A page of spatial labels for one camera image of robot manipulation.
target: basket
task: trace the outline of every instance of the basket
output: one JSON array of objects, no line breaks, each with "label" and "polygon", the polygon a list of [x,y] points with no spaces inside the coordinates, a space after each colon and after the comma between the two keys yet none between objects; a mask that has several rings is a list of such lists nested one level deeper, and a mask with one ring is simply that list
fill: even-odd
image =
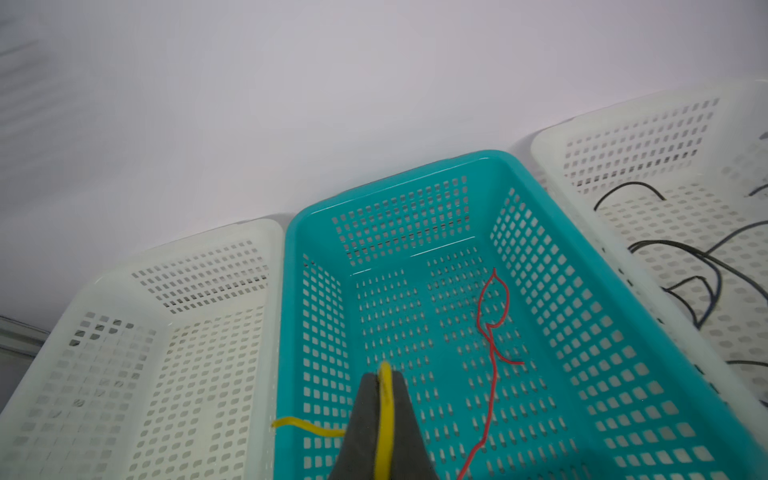
[{"label": "basket", "polygon": [[[286,239],[278,416],[344,428],[359,379],[405,376],[440,478],[488,408],[478,294],[511,290],[491,440],[472,478],[765,478],[760,447],[624,283],[508,154],[478,152],[305,209]],[[484,320],[502,314],[493,283]],[[275,476],[319,480],[340,442],[276,434]]]},{"label": "basket", "polygon": [[[728,81],[639,98],[551,127],[531,151],[547,189],[736,415],[768,448],[768,369],[722,359],[768,361],[768,308],[753,288],[723,271],[723,296],[697,331],[684,305],[659,286],[713,271],[691,255],[638,240],[676,240],[707,250],[737,228],[766,219],[768,83]],[[609,196],[596,214],[598,199]],[[768,284],[768,231],[747,230],[713,255]],[[710,304],[699,282],[676,290],[700,317]]]},{"label": "basket", "polygon": [[271,478],[282,262],[254,220],[83,288],[0,416],[0,478]]}]

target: wall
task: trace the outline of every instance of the wall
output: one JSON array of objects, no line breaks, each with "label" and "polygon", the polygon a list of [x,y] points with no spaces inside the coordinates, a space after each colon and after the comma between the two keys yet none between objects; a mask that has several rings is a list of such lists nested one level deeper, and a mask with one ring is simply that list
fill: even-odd
[{"label": "wall", "polygon": [[0,313],[44,328],[88,278],[159,243],[768,70],[761,0],[31,0],[18,12],[90,119],[59,121],[74,153],[24,146],[0,168]]}]

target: red wire loop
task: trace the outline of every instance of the red wire loop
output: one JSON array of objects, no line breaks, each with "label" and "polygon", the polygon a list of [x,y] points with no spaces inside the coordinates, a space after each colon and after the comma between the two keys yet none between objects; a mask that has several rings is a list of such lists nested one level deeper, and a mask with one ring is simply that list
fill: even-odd
[{"label": "red wire loop", "polygon": [[[485,329],[483,329],[482,325],[480,324],[480,315],[482,314],[481,307],[482,307],[482,301],[485,298],[485,291],[488,289],[488,286],[491,285],[494,279],[496,279],[496,281],[498,281],[504,287],[504,290],[507,293],[507,299],[504,303],[504,313],[502,314],[502,318],[496,323],[486,323],[485,326],[488,327],[488,332],[486,332]],[[500,327],[504,323],[504,320],[507,318],[507,313],[509,313],[509,288],[507,287],[507,284],[504,283],[504,281],[500,279],[498,275],[496,275],[496,269],[494,268],[491,278],[489,278],[488,281],[485,282],[485,286],[482,287],[482,291],[480,292],[480,298],[478,300],[478,312],[475,317],[478,331],[480,332],[481,335],[483,335],[485,340],[488,341],[489,354],[491,357],[491,365],[493,365],[493,380],[491,381],[491,398],[488,401],[488,415],[485,417],[485,426],[483,427],[482,438],[477,443],[477,445],[475,445],[470,451],[469,456],[467,457],[467,461],[464,463],[464,467],[462,467],[462,470],[458,473],[458,477],[456,480],[462,480],[464,478],[464,475],[466,475],[467,471],[469,470],[469,465],[472,463],[472,460],[475,458],[475,454],[478,452],[480,448],[482,448],[483,445],[485,445],[485,442],[488,441],[488,431],[491,429],[491,417],[493,416],[493,399],[496,396],[496,381],[498,380],[498,367],[496,366],[496,357],[498,357],[503,362],[506,362],[510,365],[525,364],[525,362],[506,359],[498,351],[498,349],[496,348],[496,343],[493,340],[492,330],[494,328]]]}]

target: teal plastic basket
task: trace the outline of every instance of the teal plastic basket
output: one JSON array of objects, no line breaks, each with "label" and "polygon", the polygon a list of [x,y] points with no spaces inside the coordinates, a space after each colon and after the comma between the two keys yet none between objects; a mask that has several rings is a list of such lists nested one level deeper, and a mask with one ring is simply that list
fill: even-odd
[{"label": "teal plastic basket", "polygon": [[[488,408],[474,311],[511,290],[491,437],[467,478],[768,478],[761,448],[509,154],[439,161],[313,205],[286,239],[279,417],[344,428],[361,375],[400,370],[455,479]],[[483,320],[505,295],[493,283]],[[339,439],[279,429],[275,478],[320,480]]]}]

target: white basket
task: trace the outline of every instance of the white basket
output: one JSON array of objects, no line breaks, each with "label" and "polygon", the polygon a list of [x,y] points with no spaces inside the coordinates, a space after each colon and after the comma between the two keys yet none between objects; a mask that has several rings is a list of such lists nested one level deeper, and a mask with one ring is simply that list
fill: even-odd
[{"label": "white basket", "polygon": [[0,478],[271,478],[283,243],[234,224],[87,285],[0,416]]},{"label": "white basket", "polygon": [[[541,132],[531,146],[550,195],[764,447],[768,410],[755,397],[768,401],[768,369],[728,366],[721,358],[768,360],[765,301],[723,271],[723,295],[699,334],[682,303],[659,286],[692,275],[714,285],[712,271],[672,247],[632,256],[627,246],[666,239],[706,250],[736,228],[768,218],[768,190],[747,196],[768,183],[766,132],[768,83],[732,81],[581,115]],[[667,200],[645,187],[624,187],[603,202],[599,215],[593,211],[608,190],[633,180],[656,187]],[[713,255],[768,286],[768,227],[748,230]],[[709,305],[700,284],[676,291],[698,316]]]}]

